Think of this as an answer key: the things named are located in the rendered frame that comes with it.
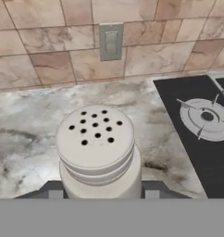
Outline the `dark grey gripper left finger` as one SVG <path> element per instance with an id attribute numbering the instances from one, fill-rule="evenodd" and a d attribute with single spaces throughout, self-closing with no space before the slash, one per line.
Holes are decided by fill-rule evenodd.
<path id="1" fill-rule="evenodd" d="M 62 181 L 48 181 L 39 190 L 18 196 L 18 199 L 68 199 Z"/>

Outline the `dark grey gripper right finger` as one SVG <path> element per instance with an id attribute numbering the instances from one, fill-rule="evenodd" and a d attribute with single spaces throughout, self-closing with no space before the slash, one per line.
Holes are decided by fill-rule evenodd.
<path id="1" fill-rule="evenodd" d="M 189 196 L 170 190 L 162 181 L 142 181 L 142 199 L 189 199 Z"/>

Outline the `white shaker with holed lid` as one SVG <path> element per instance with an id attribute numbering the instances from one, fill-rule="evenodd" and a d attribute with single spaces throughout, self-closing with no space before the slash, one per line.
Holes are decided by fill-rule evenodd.
<path id="1" fill-rule="evenodd" d="M 68 197 L 142 197 L 142 160 L 133 124 L 119 109 L 95 105 L 73 111 L 57 129 L 56 151 Z"/>

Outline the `black hob with grey burner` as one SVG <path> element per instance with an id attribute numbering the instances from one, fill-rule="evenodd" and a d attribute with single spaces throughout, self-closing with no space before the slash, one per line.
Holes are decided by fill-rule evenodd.
<path id="1" fill-rule="evenodd" d="M 155 80 L 209 198 L 224 198 L 224 76 Z"/>

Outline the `grey wall switch plate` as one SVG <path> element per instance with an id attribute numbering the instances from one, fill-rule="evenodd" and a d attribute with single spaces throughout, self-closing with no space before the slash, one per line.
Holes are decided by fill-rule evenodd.
<path id="1" fill-rule="evenodd" d="M 122 58 L 123 23 L 104 23 L 99 25 L 99 50 L 102 61 Z"/>

